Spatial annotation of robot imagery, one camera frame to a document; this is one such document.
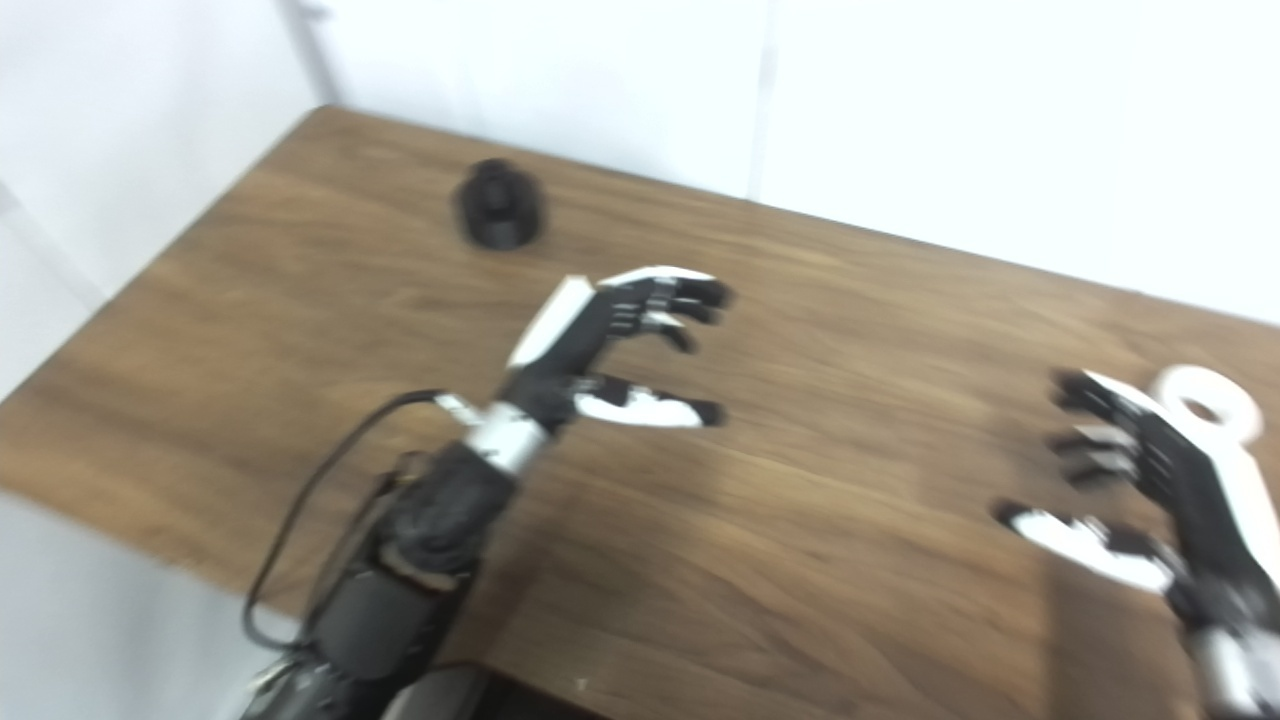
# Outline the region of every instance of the wooden tabletop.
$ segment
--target wooden tabletop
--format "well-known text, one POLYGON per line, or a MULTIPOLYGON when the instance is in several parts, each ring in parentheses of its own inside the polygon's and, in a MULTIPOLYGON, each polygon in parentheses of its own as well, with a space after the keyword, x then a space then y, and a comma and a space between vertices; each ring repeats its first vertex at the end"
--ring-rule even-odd
MULTIPOLYGON (((447 659, 620 720, 1194 716, 1162 603, 987 507, 1161 527, 1128 488, 1057 479, 1050 369, 1146 383, 1206 364, 1276 418, 1280 331, 337 109, 0 406, 0 484, 242 592, 365 413, 422 387, 486 400, 562 275, 649 264, 714 273, 739 302, 698 328, 701 354, 644 338, 611 372, 719 400, 731 424, 575 425, 504 519, 447 659), (517 252, 454 229, 453 188, 493 155, 549 197, 548 232, 517 252)), ((379 430, 270 601, 298 607, 396 452, 457 433, 425 410, 379 430)), ((1280 478, 1280 442, 1256 454, 1280 478)))

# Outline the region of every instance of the wire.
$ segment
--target wire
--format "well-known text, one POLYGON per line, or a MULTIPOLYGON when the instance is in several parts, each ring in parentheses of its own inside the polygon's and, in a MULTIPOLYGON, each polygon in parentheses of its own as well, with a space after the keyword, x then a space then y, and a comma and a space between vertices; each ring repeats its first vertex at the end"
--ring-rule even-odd
POLYGON ((276 650, 282 652, 288 652, 301 647, 297 641, 280 641, 273 638, 264 633, 259 626, 257 621, 253 619, 253 609, 257 606, 259 596, 262 593, 262 585, 266 584, 266 578, 270 577, 271 569, 275 568, 275 561, 280 557, 280 551, 284 550, 284 544, 289 538, 289 533, 293 532, 293 525, 298 520, 298 515, 302 512, 302 507, 306 506, 307 500, 311 493, 320 484, 320 480, 334 469, 335 465, 356 446, 357 442, 365 434, 374 428, 378 423, 383 421, 388 415, 404 407, 406 405, 416 405, 422 402, 434 402, 436 396, 439 396, 442 389, 420 389, 413 392, 406 392, 404 395, 398 395, 378 410, 369 414, 367 418, 360 421, 358 425, 342 439, 330 452, 329 456, 324 459, 323 462, 311 473, 311 477, 302 483, 302 488, 298 489, 298 495, 293 498, 293 503, 289 506, 288 512, 284 514, 284 520, 280 523, 280 529, 275 533, 275 539, 271 541, 271 547, 266 551, 266 557, 262 559, 262 566, 257 570, 257 577, 253 578, 253 583, 248 588, 248 594, 244 596, 244 607, 241 610, 241 626, 244 629, 244 635, 248 637, 255 644, 262 646, 269 650, 276 650))

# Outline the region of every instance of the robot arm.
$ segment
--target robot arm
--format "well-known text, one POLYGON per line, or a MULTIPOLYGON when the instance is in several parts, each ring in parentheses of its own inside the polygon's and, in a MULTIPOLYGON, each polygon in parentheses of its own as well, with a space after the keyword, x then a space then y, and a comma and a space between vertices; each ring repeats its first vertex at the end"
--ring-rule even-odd
POLYGON ((1068 461, 1068 482, 1085 491, 1133 484, 1169 512, 1178 550, 1140 530, 1012 502, 996 509, 997 519, 1094 573, 1166 597, 1211 717, 1280 717, 1280 529, 1242 443, 1252 437, 1096 373, 1066 373, 1057 386, 1060 407, 1106 423, 1051 443, 1068 461))
POLYGON ((660 334, 692 343, 675 315, 714 323, 728 290, 681 268, 561 283, 525 331, 483 413, 440 393, 470 427, 425 468, 389 475, 385 506, 301 637, 262 674, 244 720, 376 720, 430 666, 479 571, 489 528, 521 477, 579 415, 669 428, 718 425, 719 405, 599 374, 614 342, 660 334))

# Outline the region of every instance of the white ring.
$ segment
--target white ring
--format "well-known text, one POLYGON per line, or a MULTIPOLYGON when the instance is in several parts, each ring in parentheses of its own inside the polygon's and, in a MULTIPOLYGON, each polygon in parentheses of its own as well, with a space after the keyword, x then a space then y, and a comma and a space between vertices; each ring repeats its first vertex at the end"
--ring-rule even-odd
POLYGON ((1230 378, 1199 365, 1170 365, 1151 386, 1151 397, 1179 423, 1202 425, 1249 445, 1262 434, 1262 410, 1245 389, 1230 378), (1217 416, 1206 420, 1188 407, 1202 405, 1217 416))

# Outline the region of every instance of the robotic hand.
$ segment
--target robotic hand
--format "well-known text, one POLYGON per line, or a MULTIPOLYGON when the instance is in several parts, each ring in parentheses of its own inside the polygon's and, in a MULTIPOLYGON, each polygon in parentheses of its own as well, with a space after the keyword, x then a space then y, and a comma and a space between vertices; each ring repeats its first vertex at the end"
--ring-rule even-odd
MULTIPOLYGON (((1243 396, 1261 421, 1238 386, 1192 370, 1243 396)), ((1096 373, 1064 373, 1057 386, 1060 407, 1106 423, 1051 441, 1068 460, 1066 480, 1082 491, 1133 484, 1169 512, 1178 550, 1133 528, 1015 502, 998 505, 996 518, 1094 573, 1162 594, 1183 624, 1211 717, 1280 717, 1280 529, 1243 445, 1249 433, 1096 373)))
MULTIPOLYGON (((721 424, 723 411, 714 402, 655 392, 595 366, 613 342, 644 333, 691 352, 676 315, 714 323, 728 300, 728 288, 716 278, 681 268, 641 268, 596 287, 568 277, 525 331, 508 377, 484 413, 454 395, 424 392, 371 415, 317 477, 372 421, 407 402, 435 402, 471 429, 434 461, 410 454, 385 477, 393 489, 371 512, 376 518, 332 588, 308 611, 300 638, 266 641, 285 655, 256 680, 244 720, 381 717, 396 694, 429 667, 479 571, 488 530, 521 475, 573 418, 671 428, 721 424)), ((261 642, 251 607, 246 629, 261 642)))

